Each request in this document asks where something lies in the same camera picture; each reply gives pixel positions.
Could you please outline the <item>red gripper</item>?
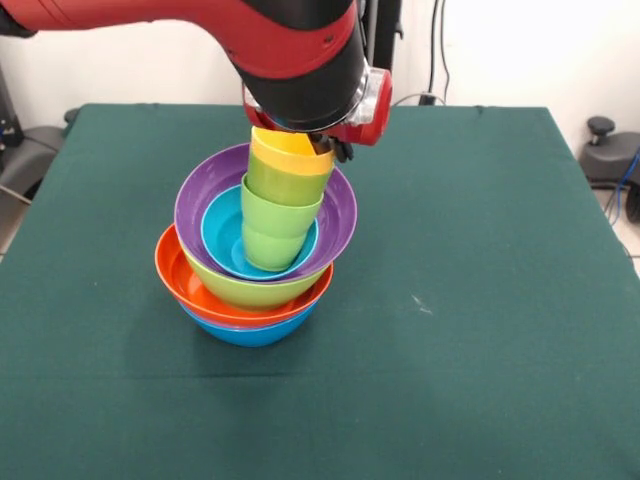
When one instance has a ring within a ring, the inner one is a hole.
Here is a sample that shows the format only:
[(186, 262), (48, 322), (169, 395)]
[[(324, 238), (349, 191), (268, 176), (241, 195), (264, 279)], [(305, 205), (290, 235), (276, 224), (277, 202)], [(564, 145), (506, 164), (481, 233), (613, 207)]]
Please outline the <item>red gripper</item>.
[(390, 72), (381, 68), (365, 68), (352, 99), (347, 103), (346, 114), (335, 121), (312, 121), (310, 128), (302, 129), (287, 125), (268, 114), (246, 86), (243, 87), (243, 107), (252, 125), (305, 133), (316, 155), (333, 150), (336, 160), (346, 163), (354, 158), (350, 143), (373, 146), (383, 135), (389, 121), (391, 94)]

